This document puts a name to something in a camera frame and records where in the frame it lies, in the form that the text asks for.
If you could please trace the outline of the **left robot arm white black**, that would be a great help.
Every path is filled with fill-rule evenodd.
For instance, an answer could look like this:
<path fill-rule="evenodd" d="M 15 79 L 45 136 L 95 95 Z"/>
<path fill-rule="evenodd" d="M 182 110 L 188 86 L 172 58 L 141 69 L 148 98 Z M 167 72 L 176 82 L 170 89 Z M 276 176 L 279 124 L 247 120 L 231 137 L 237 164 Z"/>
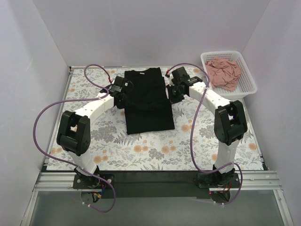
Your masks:
<path fill-rule="evenodd" d="M 88 152 L 91 125 L 114 106 L 124 108 L 129 103 L 128 94 L 133 88 L 131 81 L 117 76 L 105 97 L 100 93 L 74 112 L 65 111 L 62 114 L 56 142 L 71 156 L 76 164 L 74 171 L 88 187 L 94 188 L 100 184 L 100 180 L 95 178 L 99 175 L 99 168 Z"/>

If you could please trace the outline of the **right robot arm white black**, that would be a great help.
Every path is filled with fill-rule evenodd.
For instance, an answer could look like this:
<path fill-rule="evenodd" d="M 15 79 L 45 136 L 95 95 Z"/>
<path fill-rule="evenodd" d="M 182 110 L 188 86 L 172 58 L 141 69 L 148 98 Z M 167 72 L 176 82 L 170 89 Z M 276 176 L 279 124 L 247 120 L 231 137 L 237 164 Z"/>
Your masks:
<path fill-rule="evenodd" d="M 214 134 L 219 141 L 217 159 L 211 171 L 197 167 L 199 187 L 238 184 L 239 177 L 235 172 L 238 165 L 234 159 L 238 143 L 248 130 L 243 104 L 223 98 L 210 89 L 209 82 L 198 76 L 190 77 L 182 66 L 167 71 L 165 76 L 169 79 L 166 88 L 173 104 L 189 96 L 214 115 Z"/>

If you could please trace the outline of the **black t shirt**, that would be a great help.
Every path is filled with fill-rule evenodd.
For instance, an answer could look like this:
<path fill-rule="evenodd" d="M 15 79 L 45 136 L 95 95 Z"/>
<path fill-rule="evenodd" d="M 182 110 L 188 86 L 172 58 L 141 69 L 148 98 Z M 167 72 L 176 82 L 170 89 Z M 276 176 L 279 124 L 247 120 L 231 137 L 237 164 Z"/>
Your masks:
<path fill-rule="evenodd" d="M 131 70 L 126 71 L 124 76 L 134 84 L 129 93 L 132 104 L 125 108 L 127 134 L 175 129 L 172 106 L 166 95 L 161 69 Z"/>

